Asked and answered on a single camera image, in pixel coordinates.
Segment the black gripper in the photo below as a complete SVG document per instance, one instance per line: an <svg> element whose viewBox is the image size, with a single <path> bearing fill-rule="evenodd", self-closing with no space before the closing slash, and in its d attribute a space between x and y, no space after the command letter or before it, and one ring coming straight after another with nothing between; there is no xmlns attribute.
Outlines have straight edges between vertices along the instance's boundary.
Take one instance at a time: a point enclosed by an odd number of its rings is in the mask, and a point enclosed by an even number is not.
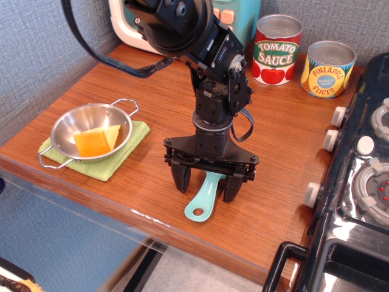
<svg viewBox="0 0 389 292"><path fill-rule="evenodd" d="M194 120L195 134L192 136L168 137L165 162L177 190L188 189L191 169L220 173L226 177L224 202L232 202L243 183L253 181L259 157L234 143L231 137L232 120L220 124L209 124Z"/></svg>

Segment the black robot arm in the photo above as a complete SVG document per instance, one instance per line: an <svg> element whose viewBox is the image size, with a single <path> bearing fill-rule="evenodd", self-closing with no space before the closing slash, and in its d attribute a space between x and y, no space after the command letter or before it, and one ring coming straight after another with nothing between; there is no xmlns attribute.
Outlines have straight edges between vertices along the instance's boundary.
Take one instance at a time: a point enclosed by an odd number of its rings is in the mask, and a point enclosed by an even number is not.
<svg viewBox="0 0 389 292"><path fill-rule="evenodd" d="M187 190L192 169L215 172L226 177L224 201L233 201L242 184L254 180L259 162L239 146L248 135L238 137L233 126L238 115L253 121L243 45L210 1L125 1L125 7L152 48L190 68L195 134L164 140L176 188Z"/></svg>

